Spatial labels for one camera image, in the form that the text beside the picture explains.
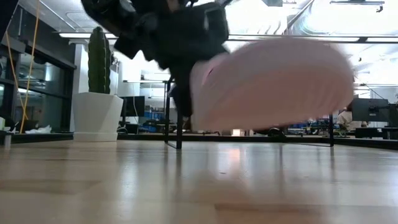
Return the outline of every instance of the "ceiling beam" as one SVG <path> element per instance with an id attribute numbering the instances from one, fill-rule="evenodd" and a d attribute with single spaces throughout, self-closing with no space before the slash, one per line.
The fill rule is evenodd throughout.
<path id="1" fill-rule="evenodd" d="M 294 25 L 294 23 L 300 18 L 300 16 L 312 5 L 314 0 L 309 0 L 307 4 L 298 12 L 288 23 L 284 31 L 284 35 L 288 34 L 289 29 Z"/>
<path id="2" fill-rule="evenodd" d="M 283 0 L 262 0 L 268 7 L 282 7 Z"/>
<path id="3" fill-rule="evenodd" d="M 6 0 L 6 1 L 1 1 L 1 7 L 0 7 L 0 40 L 4 37 L 4 34 L 6 34 L 6 31 L 8 29 L 8 25 L 11 22 L 12 16 L 15 13 L 15 10 L 17 9 L 18 6 L 18 0 Z"/>

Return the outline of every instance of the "ceiling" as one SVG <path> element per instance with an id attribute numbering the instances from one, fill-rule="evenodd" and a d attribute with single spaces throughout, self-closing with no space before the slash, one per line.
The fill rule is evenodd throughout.
<path id="1" fill-rule="evenodd" d="M 199 0 L 204 4 L 213 0 Z M 235 0 L 227 7 L 232 34 L 271 34 L 287 23 L 287 18 L 298 13 L 310 0 L 284 0 L 283 7 L 267 7 L 262 0 Z M 32 14 L 36 0 L 20 0 L 19 4 Z M 80 0 L 40 0 L 40 18 L 59 32 L 91 32 L 97 23 L 89 18 Z"/>
<path id="2" fill-rule="evenodd" d="M 199 0 L 204 4 L 212 0 Z M 263 0 L 235 0 L 227 8 L 231 34 L 281 34 L 288 22 L 310 0 L 283 0 L 283 7 L 268 7 Z M 330 0 L 314 0 L 294 23 L 292 35 L 398 35 L 398 1 L 384 0 L 380 6 L 331 5 Z M 20 0 L 19 4 L 35 13 L 35 0 Z M 97 23 L 84 12 L 80 0 L 40 0 L 40 19 L 59 32 L 91 32 Z M 235 49 L 245 42 L 227 42 Z M 338 44 L 354 69 L 366 73 L 376 63 L 398 58 L 398 44 Z M 158 70 L 157 64 L 148 62 L 145 70 Z"/>

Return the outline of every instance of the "computer monitor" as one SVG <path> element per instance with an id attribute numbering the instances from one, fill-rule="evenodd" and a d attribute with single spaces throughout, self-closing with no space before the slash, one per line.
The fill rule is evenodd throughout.
<path id="1" fill-rule="evenodd" d="M 384 99 L 360 99 L 352 102 L 353 121 L 389 122 L 390 106 Z"/>
<path id="2" fill-rule="evenodd" d="M 123 97 L 123 109 L 121 116 L 138 116 L 143 117 L 145 112 L 144 96 Z"/>
<path id="3" fill-rule="evenodd" d="M 398 128 L 398 105 L 390 104 L 390 120 L 388 121 L 390 127 Z"/>

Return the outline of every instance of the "fluorescent light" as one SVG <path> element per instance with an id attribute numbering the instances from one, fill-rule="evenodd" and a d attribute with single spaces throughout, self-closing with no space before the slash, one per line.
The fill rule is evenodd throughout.
<path id="1" fill-rule="evenodd" d="M 229 35 L 227 41 L 256 41 L 270 38 L 315 39 L 327 42 L 357 42 L 359 37 L 315 36 L 315 35 Z"/>
<path id="2" fill-rule="evenodd" d="M 156 80 L 156 81 L 168 81 L 170 79 L 170 73 L 141 73 L 144 76 L 144 80 Z"/>
<path id="3" fill-rule="evenodd" d="M 19 93 L 26 93 L 26 89 L 23 89 L 23 88 L 18 88 L 18 92 Z M 28 93 L 29 94 L 38 94 L 38 93 L 36 93 L 36 92 L 34 92 L 34 91 L 28 91 Z"/>
<path id="4" fill-rule="evenodd" d="M 233 129 L 232 130 L 232 136 L 242 136 L 242 130 L 240 129 Z"/>
<path id="5" fill-rule="evenodd" d="M 124 83 L 166 83 L 167 81 L 162 80 L 137 80 L 137 81 L 130 81 L 130 80 L 123 80 Z"/>
<path id="6" fill-rule="evenodd" d="M 153 100 L 163 100 L 163 96 L 149 96 L 148 99 L 153 99 Z"/>
<path id="7" fill-rule="evenodd" d="M 330 1 L 330 4 L 341 5 L 361 5 L 361 6 L 380 6 L 385 4 L 384 1 Z"/>
<path id="8" fill-rule="evenodd" d="M 89 39 L 91 33 L 81 33 L 81 32 L 76 32 L 76 33 L 59 33 L 60 37 L 63 38 L 69 38 L 69 39 Z M 113 34 L 105 34 L 105 37 L 107 39 L 117 39 L 117 37 Z"/>
<path id="9" fill-rule="evenodd" d="M 89 39 L 90 33 L 59 33 L 59 35 L 63 38 L 69 39 Z M 105 34 L 107 39 L 117 39 L 113 34 Z M 315 36 L 315 35 L 239 35 L 239 34 L 231 34 L 229 35 L 229 39 L 227 41 L 256 41 L 256 40 L 264 40 L 269 38 L 278 38 L 278 37 L 293 37 L 293 38 L 306 38 L 306 39 L 315 39 L 320 41 L 327 42 L 357 42 L 360 37 L 338 37 L 338 36 Z M 398 37 L 368 37 L 365 43 L 371 44 L 372 42 L 385 42 L 385 43 L 398 43 Z"/>

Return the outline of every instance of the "window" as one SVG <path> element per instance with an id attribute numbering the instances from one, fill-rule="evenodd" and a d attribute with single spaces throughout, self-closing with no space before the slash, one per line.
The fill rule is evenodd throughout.
<path id="1" fill-rule="evenodd" d="M 22 102 L 25 103 L 26 89 L 19 88 Z M 38 121 L 39 127 L 46 127 L 50 125 L 54 131 L 63 130 L 64 111 L 62 110 L 65 100 L 62 98 L 49 96 L 35 91 L 30 91 L 28 94 L 26 116 L 29 120 Z M 16 122 L 22 120 L 23 109 L 19 96 L 16 99 L 16 109 L 14 113 L 14 120 Z"/>
<path id="2" fill-rule="evenodd" d="M 27 85 L 31 60 L 31 55 L 21 55 L 21 67 L 19 70 L 20 85 Z M 65 88 L 65 71 L 40 59 L 40 57 L 35 57 L 29 86 L 29 88 L 37 88 L 49 93 L 67 94 Z"/>
<path id="3" fill-rule="evenodd" d="M 331 1 L 314 1 L 305 17 L 304 27 L 322 35 L 395 35 L 398 1 L 374 1 L 380 4 L 330 4 Z"/>
<path id="4" fill-rule="evenodd" d="M 3 98 L 4 98 L 4 84 L 0 84 L 0 107 L 2 107 Z"/>
<path id="5" fill-rule="evenodd" d="M 7 58 L 0 57 L 0 78 L 6 78 L 7 73 Z"/>

